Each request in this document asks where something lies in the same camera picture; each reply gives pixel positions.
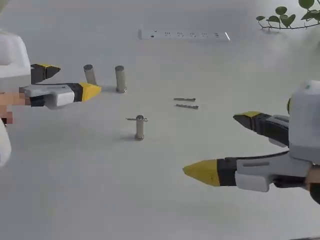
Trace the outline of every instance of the steel pin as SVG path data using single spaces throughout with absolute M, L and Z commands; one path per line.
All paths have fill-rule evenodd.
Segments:
M 180 97 L 176 97 L 173 100 L 176 100 L 176 101 L 188 101 L 188 102 L 195 102 L 196 101 L 195 98 L 180 98 Z
M 199 106 L 191 106 L 191 105 L 183 105 L 183 104 L 176 104 L 175 106 L 180 108 L 187 108 L 187 109 L 198 109 Z
M 94 67 L 91 64 L 87 64 L 83 67 L 85 79 L 88 84 L 97 85 Z
M 138 115 L 136 118 L 126 118 L 128 121 L 136 121 L 135 140 L 142 141 L 145 138 L 144 122 L 148 122 L 148 118 Z
M 115 78 L 116 78 L 116 91 L 119 94 L 124 94 L 127 91 L 124 66 L 120 65 L 115 67 Z

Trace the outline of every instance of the plant leaf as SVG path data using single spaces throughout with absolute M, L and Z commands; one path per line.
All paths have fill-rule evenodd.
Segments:
M 280 23 L 280 19 L 277 16 L 270 16 L 267 19 L 268 22 Z
M 257 20 L 257 21 L 261 21 L 261 20 L 263 20 L 263 19 L 265 19 L 266 17 L 265 16 L 257 16 L 255 19 Z
M 311 14 L 318 14 L 318 13 L 320 13 L 318 10 L 311 10 L 309 13 L 311 13 Z
M 309 9 L 315 4 L 315 0 L 299 0 L 299 5 L 303 9 Z
M 290 25 L 294 22 L 295 19 L 296 19 L 295 14 L 292 14 L 291 16 L 287 16 L 287 15 L 280 16 L 280 20 L 286 28 L 290 27 Z
M 312 17 L 317 20 L 320 21 L 320 12 L 316 13 L 316 14 L 312 14 Z
M 278 6 L 276 9 L 275 9 L 275 13 L 278 14 L 278 15 L 283 15 L 287 12 L 287 8 L 285 6 Z
M 314 18 L 314 15 L 308 11 L 302 18 L 301 20 L 309 20 L 309 19 L 313 19 Z

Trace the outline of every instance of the white power strip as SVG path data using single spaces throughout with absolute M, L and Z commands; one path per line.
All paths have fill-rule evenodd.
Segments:
M 230 38 L 226 32 L 193 32 L 193 31 L 158 31 L 158 30 L 139 30 L 139 38 L 142 39 L 186 39 L 186 40 L 208 40 L 227 42 Z

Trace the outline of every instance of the metal pin in cylinder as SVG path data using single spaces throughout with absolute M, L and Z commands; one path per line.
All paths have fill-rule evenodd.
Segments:
M 126 76 L 124 66 L 115 67 L 115 77 L 116 77 L 116 91 L 123 94 L 127 91 L 126 87 Z
M 138 115 L 135 120 L 136 120 L 135 139 L 137 141 L 142 141 L 145 138 L 145 134 L 144 134 L 144 121 L 145 121 L 145 118 L 142 115 Z
M 85 78 L 88 84 L 97 85 L 94 67 L 91 64 L 85 65 L 83 67 Z

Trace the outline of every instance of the plant stem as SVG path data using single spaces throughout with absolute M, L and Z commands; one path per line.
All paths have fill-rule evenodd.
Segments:
M 299 26 L 299 27 L 290 27 L 290 28 L 286 28 L 286 27 L 275 27 L 275 26 L 262 26 L 260 24 L 260 26 L 262 27 L 262 29 L 306 29 L 309 27 L 314 27 L 314 26 L 318 26 L 320 25 L 320 23 L 316 23 L 313 25 L 309 25 L 309 26 Z

